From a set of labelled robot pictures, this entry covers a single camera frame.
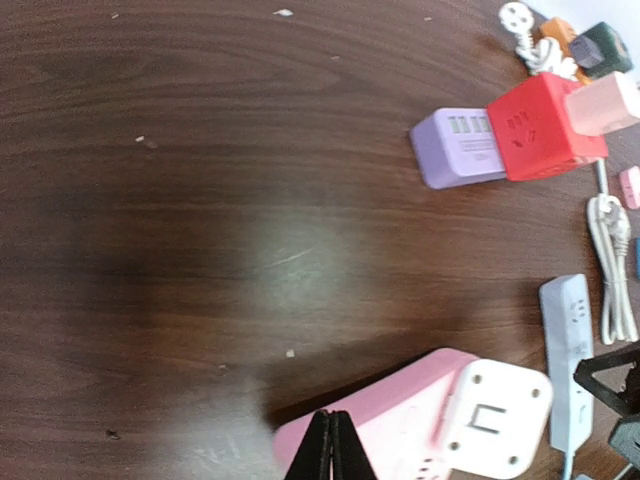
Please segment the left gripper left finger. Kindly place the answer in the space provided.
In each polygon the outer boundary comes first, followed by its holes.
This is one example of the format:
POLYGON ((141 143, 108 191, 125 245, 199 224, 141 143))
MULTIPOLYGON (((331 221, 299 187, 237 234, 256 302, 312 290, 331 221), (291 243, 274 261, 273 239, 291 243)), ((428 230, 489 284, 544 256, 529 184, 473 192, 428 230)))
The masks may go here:
POLYGON ((331 415, 320 410, 313 415, 284 479, 329 480, 331 452, 331 415))

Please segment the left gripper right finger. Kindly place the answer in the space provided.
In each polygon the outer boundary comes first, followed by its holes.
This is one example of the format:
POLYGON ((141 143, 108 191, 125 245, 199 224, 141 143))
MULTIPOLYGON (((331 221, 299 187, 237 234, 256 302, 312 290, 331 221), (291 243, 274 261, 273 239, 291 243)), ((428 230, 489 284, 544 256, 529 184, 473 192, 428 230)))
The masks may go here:
POLYGON ((372 465, 346 411, 331 414, 331 466, 335 480, 376 480, 372 465))

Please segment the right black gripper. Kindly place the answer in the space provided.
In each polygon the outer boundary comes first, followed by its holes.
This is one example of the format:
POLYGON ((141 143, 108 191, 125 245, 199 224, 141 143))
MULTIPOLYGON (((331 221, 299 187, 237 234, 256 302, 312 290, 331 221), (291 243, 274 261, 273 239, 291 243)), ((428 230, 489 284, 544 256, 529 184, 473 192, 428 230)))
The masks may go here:
POLYGON ((573 376, 578 385, 623 417, 608 439, 611 448, 639 471, 639 346, 581 360, 573 376))

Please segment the light blue power strip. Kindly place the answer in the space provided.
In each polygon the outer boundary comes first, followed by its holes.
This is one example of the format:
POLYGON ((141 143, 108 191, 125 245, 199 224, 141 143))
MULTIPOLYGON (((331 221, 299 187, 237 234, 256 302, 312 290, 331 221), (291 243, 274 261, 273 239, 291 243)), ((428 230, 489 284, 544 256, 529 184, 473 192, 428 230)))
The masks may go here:
POLYGON ((592 318, 586 277, 557 277, 539 289, 547 371, 554 399, 551 447, 573 455, 591 436, 594 397, 574 380, 578 364, 593 357, 592 318))

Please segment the white cube plug adapter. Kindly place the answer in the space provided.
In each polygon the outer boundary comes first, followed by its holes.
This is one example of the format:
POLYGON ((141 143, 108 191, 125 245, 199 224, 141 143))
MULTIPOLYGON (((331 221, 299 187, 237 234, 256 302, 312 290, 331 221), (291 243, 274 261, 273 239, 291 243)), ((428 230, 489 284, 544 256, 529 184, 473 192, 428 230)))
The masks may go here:
POLYGON ((553 400, 549 378, 490 359, 469 363, 449 396, 437 445, 451 469, 514 479, 531 465, 553 400))

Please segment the blue plug adapter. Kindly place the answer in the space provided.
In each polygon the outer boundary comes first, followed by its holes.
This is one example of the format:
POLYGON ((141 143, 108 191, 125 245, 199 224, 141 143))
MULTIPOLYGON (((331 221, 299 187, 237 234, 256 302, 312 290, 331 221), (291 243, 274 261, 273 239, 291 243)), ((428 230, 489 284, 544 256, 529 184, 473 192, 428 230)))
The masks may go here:
POLYGON ((635 275, 640 279, 640 238, 635 239, 635 275))

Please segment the pink plug adapter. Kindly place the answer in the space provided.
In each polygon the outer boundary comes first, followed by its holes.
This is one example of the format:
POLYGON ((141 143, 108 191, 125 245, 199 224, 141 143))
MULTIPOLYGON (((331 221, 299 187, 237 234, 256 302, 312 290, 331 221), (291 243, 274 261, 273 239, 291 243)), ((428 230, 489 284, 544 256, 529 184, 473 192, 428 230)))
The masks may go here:
POLYGON ((619 181, 626 206, 632 210, 640 208, 640 168, 633 166, 619 174, 619 181))

